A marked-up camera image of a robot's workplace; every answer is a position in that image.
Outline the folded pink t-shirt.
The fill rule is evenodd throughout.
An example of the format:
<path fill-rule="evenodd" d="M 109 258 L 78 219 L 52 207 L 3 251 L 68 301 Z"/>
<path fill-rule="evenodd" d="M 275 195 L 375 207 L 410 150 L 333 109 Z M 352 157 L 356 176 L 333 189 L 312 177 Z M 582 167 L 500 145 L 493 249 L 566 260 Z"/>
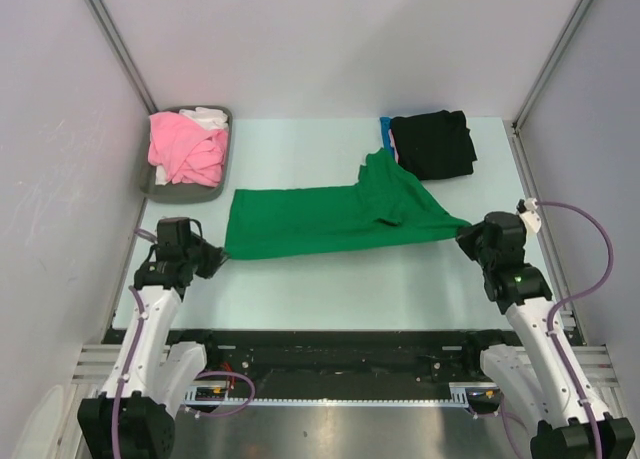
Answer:
<path fill-rule="evenodd" d="M 391 149 L 392 149 L 394 161 L 396 163 L 399 163 L 398 147 L 396 145 L 395 137 L 394 137 L 393 131 L 391 129 L 389 130 L 389 138 L 390 138 L 390 146 L 391 146 Z"/>

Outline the grey plastic basket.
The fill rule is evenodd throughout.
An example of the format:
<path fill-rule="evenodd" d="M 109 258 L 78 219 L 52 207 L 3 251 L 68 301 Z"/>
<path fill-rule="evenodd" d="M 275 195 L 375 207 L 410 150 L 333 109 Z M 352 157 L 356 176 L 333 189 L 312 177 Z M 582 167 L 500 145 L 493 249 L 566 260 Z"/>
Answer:
<path fill-rule="evenodd" d="M 230 165 L 232 114 L 223 106 L 178 106 L 148 117 L 139 160 L 139 189 L 150 201 L 212 201 Z"/>

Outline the aluminium frame rail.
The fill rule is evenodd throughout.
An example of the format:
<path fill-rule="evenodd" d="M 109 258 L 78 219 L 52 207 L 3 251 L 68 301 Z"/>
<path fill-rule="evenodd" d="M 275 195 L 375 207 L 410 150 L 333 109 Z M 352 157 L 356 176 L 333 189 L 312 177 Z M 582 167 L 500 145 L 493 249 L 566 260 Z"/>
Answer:
<path fill-rule="evenodd" d="M 120 349 L 120 345 L 85 345 L 80 352 L 72 382 L 102 386 L 115 366 Z"/>

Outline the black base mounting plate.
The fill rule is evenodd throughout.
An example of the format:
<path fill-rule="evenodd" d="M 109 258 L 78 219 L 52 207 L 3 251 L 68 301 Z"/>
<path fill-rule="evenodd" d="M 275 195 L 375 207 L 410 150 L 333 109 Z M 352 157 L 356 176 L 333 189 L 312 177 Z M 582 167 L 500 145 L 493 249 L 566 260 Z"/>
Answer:
<path fill-rule="evenodd" d="M 272 373 L 321 376 L 355 373 L 430 374 L 437 362 L 479 368 L 479 353 L 490 345 L 519 346 L 511 331 L 260 331 L 178 329 L 167 343 L 205 346 L 208 370 L 226 363 L 234 372 L 261 380 Z"/>

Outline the folded black t-shirt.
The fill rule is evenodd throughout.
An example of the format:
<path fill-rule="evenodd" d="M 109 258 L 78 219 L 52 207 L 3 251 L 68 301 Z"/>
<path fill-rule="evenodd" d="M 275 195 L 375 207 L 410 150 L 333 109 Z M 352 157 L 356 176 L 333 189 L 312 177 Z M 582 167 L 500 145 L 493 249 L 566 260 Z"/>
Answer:
<path fill-rule="evenodd" d="M 447 180 L 474 173 L 475 147 L 463 111 L 391 119 L 399 165 L 420 181 Z"/>

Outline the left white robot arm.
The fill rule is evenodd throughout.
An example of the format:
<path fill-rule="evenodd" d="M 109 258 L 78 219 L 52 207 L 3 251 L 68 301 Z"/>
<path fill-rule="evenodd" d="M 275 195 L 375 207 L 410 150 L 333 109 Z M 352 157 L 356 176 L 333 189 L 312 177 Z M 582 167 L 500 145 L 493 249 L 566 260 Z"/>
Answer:
<path fill-rule="evenodd" d="M 134 274 L 133 315 L 115 364 L 93 398 L 81 401 L 77 419 L 94 458 L 167 458 L 175 418 L 197 377 L 214 376 L 221 355 L 197 341 L 166 344 L 194 278 L 210 279 L 225 262 L 208 243 L 201 223 L 162 219 L 149 252 Z"/>

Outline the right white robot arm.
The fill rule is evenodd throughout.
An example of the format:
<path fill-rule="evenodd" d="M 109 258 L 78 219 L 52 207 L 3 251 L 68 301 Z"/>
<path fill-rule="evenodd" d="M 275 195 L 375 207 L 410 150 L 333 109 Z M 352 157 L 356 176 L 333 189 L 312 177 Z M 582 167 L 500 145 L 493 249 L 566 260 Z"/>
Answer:
<path fill-rule="evenodd" d="M 507 319 L 529 359 L 515 347 L 477 345 L 461 367 L 473 380 L 489 377 L 530 436 L 534 458 L 627 458 L 636 434 L 616 418 L 583 371 L 558 317 L 543 273 L 525 260 L 528 236 L 540 232 L 541 201 L 523 199 L 515 212 L 491 212 L 460 229 L 456 242 L 483 273 L 488 299 Z"/>

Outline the folded blue t-shirt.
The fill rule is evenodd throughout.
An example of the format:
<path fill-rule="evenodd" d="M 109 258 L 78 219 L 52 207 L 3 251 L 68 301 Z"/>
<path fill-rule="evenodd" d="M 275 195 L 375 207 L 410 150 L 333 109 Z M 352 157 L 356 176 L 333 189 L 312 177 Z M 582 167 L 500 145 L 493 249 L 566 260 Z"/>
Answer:
<path fill-rule="evenodd" d="M 392 157 L 396 157 L 397 154 L 396 154 L 395 142 L 393 138 L 393 133 L 391 131 L 391 118 L 387 116 L 380 117 L 379 123 L 380 123 L 383 148 Z"/>

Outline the green t-shirt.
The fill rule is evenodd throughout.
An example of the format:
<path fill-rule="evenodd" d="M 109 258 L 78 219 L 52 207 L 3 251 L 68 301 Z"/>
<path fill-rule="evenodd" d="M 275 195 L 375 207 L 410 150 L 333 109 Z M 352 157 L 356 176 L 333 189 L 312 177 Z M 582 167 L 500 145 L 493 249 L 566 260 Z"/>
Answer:
<path fill-rule="evenodd" d="M 224 248 L 235 260 L 349 252 L 448 240 L 468 225 L 381 149 L 353 185 L 236 190 Z"/>

